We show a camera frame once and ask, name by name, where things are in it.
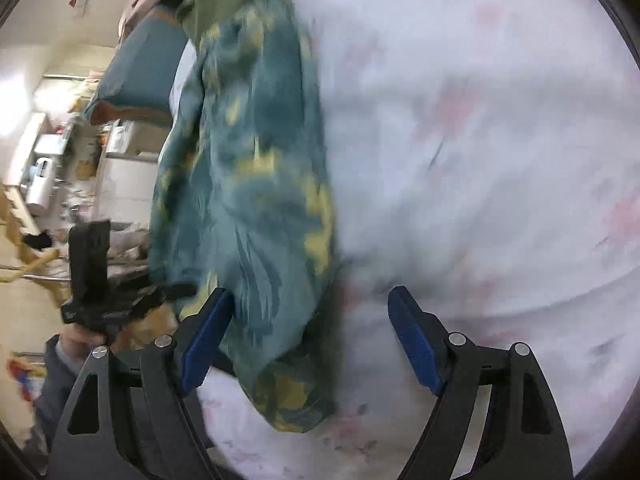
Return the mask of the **left forearm grey sleeve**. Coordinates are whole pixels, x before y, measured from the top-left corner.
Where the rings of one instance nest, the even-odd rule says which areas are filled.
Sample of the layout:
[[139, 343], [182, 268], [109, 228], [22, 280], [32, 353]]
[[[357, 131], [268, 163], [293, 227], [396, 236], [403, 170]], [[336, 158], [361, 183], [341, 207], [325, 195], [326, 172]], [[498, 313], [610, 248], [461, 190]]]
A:
[[60, 334], [51, 337], [44, 347], [46, 378], [35, 402], [35, 422], [23, 452], [39, 472], [47, 468], [52, 441], [66, 401], [85, 361], [75, 361], [62, 351]]

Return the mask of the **left hand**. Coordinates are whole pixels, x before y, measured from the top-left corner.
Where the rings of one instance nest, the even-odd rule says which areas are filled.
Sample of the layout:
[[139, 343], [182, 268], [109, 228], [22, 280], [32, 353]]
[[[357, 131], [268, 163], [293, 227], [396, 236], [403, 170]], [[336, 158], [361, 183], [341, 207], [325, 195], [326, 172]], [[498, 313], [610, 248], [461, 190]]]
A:
[[[96, 347], [105, 346], [107, 338], [98, 333], [93, 333], [78, 324], [66, 324], [63, 326], [58, 342], [62, 351], [75, 361], [85, 361], [89, 353]], [[131, 344], [131, 333], [124, 328], [110, 343], [114, 353], [128, 350]]]

